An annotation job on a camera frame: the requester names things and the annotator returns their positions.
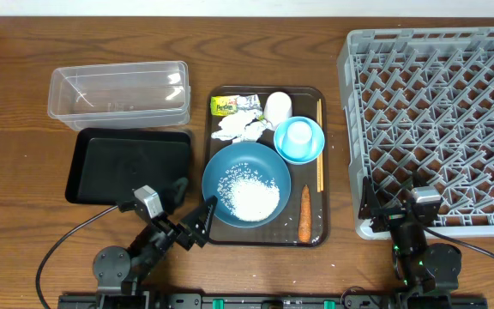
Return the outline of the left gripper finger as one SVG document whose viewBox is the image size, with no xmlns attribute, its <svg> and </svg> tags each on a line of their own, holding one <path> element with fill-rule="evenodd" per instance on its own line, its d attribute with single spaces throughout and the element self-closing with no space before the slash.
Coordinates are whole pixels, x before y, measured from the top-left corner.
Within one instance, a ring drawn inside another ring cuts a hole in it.
<svg viewBox="0 0 494 309">
<path fill-rule="evenodd" d="M 167 211 L 169 213 L 173 213 L 176 209 L 182 206 L 188 184 L 189 180 L 186 177 L 182 177 L 176 180 L 169 188 L 167 193 Z"/>
<path fill-rule="evenodd" d="M 191 248 L 193 245 L 204 247 L 209 241 L 217 203 L 218 198 L 211 196 L 181 220 L 181 227 L 184 229 L 187 240 L 185 248 Z"/>
</svg>

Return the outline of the pile of white rice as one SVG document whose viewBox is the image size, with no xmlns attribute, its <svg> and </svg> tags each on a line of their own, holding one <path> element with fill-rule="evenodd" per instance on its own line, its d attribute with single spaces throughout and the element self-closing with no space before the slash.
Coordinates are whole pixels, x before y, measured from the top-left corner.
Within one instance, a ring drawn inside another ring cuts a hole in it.
<svg viewBox="0 0 494 309">
<path fill-rule="evenodd" d="M 280 202 L 280 189 L 247 162 L 227 169 L 217 192 L 225 208 L 240 221 L 256 222 L 270 217 Z"/>
</svg>

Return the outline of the dark blue plate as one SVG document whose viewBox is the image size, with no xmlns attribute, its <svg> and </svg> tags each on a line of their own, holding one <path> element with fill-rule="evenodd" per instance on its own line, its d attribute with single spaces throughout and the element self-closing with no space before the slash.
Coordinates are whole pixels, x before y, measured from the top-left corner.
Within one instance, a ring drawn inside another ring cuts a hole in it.
<svg viewBox="0 0 494 309">
<path fill-rule="evenodd" d="M 263 221 L 240 221 L 226 209 L 220 200 L 217 186 L 220 177 L 225 171 L 238 163 L 247 162 L 257 168 L 266 178 L 274 178 L 280 189 L 280 202 L 275 211 Z M 289 169 L 282 158 L 270 147 L 257 142 L 240 142 L 228 145 L 218 151 L 208 162 L 202 176 L 202 195 L 208 199 L 211 196 L 218 198 L 214 215 L 225 224 L 232 227 L 253 228 L 260 227 L 277 218 L 286 207 L 292 192 L 292 180 Z"/>
</svg>

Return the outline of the orange carrot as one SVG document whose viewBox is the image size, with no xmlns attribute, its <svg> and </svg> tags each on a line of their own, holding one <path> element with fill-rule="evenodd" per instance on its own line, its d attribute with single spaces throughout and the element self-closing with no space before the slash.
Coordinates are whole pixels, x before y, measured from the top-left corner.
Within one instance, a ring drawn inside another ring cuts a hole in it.
<svg viewBox="0 0 494 309">
<path fill-rule="evenodd" d="M 311 237 L 311 202 L 308 185 L 301 191 L 300 213 L 298 221 L 298 239 L 302 243 L 308 243 Z"/>
</svg>

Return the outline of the light blue cup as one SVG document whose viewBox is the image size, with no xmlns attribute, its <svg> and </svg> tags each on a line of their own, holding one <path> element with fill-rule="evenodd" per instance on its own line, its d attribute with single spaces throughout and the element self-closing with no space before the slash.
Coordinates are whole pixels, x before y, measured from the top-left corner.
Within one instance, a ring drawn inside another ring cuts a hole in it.
<svg viewBox="0 0 494 309">
<path fill-rule="evenodd" d="M 294 160 L 300 160 L 309 152 L 312 130 L 303 120 L 291 122 L 282 142 L 283 152 Z"/>
</svg>

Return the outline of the light blue small bowl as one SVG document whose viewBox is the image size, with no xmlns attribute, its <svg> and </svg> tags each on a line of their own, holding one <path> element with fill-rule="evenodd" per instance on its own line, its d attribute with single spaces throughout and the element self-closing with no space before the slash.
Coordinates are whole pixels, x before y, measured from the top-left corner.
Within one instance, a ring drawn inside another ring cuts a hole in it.
<svg viewBox="0 0 494 309">
<path fill-rule="evenodd" d="M 288 157 L 282 150 L 282 142 L 284 140 L 284 136 L 286 134 L 286 129 L 291 122 L 303 120 L 308 123 L 312 130 L 312 138 L 310 142 L 309 152 L 308 154 L 301 158 L 300 160 L 294 160 Z M 274 146 L 278 154 L 287 162 L 293 165 L 303 165 L 312 162 L 315 160 L 318 155 L 323 151 L 325 146 L 325 136 L 320 126 L 314 120 L 307 117 L 291 117 L 288 120 L 282 122 L 274 132 Z"/>
</svg>

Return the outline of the pink white cup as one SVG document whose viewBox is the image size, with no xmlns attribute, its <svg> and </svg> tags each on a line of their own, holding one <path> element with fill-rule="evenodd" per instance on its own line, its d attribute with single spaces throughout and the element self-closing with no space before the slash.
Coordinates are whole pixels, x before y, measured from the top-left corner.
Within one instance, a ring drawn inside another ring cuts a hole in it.
<svg viewBox="0 0 494 309">
<path fill-rule="evenodd" d="M 270 129 L 277 127 L 292 116 L 292 99 L 284 92 L 274 92 L 267 98 L 264 110 L 264 119 L 269 122 Z"/>
</svg>

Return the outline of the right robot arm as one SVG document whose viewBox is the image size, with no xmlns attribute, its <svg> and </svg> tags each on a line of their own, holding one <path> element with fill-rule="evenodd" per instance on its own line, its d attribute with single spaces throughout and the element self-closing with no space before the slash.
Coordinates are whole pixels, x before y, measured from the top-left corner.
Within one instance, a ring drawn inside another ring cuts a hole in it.
<svg viewBox="0 0 494 309">
<path fill-rule="evenodd" d="M 459 287 L 461 251 L 454 245 L 430 245 L 428 223 L 437 218 L 442 197 L 414 173 L 407 200 L 399 206 L 381 205 L 371 179 L 363 179 L 358 217 L 370 221 L 375 233 L 389 232 L 396 277 L 405 286 L 381 300 L 381 308 L 450 308 L 450 292 Z"/>
</svg>

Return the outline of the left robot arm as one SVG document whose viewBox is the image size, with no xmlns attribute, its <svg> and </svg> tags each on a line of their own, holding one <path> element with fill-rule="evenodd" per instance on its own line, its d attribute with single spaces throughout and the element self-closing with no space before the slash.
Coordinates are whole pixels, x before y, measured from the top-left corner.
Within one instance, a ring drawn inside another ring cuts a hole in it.
<svg viewBox="0 0 494 309">
<path fill-rule="evenodd" d="M 122 212 L 135 211 L 147 225 L 129 247 L 108 246 L 95 257 L 97 308 L 160 308 L 165 304 L 155 292 L 143 288 L 142 282 L 175 244 L 188 251 L 193 245 L 208 243 L 218 202 L 211 196 L 178 224 L 172 223 L 169 215 L 184 199 L 187 184 L 181 178 L 162 192 L 144 185 L 133 191 L 131 201 L 118 206 Z"/>
</svg>

